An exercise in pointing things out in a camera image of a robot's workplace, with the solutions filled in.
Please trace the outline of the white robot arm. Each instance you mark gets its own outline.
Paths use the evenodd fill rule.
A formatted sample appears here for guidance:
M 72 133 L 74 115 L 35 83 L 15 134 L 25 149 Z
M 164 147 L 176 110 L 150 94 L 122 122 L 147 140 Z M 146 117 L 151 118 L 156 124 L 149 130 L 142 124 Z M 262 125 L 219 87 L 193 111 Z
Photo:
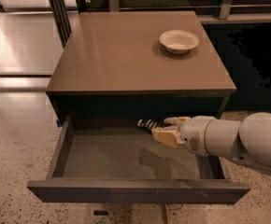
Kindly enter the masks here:
M 162 144 L 271 172 L 271 113 L 254 113 L 241 121 L 197 116 L 167 118 L 164 123 L 151 129 Z

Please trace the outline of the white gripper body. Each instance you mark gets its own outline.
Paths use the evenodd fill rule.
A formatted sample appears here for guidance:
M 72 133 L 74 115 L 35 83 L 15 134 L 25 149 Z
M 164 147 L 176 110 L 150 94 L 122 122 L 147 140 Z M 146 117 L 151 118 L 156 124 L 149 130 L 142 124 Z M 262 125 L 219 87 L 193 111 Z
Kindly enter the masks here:
M 214 117 L 197 116 L 188 119 L 180 127 L 181 138 L 185 147 L 193 154 L 199 156 L 209 156 L 206 148 L 206 131 Z

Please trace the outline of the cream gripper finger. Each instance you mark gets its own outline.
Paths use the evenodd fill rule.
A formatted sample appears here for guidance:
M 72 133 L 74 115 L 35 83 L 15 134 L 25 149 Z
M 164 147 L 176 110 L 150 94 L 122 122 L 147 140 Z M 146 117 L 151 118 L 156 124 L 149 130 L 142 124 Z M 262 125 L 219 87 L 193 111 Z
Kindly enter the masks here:
M 168 123 L 172 126 L 181 126 L 185 122 L 187 122 L 190 119 L 190 117 L 170 117 L 165 118 L 164 123 Z
M 153 138 L 169 147 L 181 147 L 184 145 L 179 126 L 157 127 L 151 130 Z

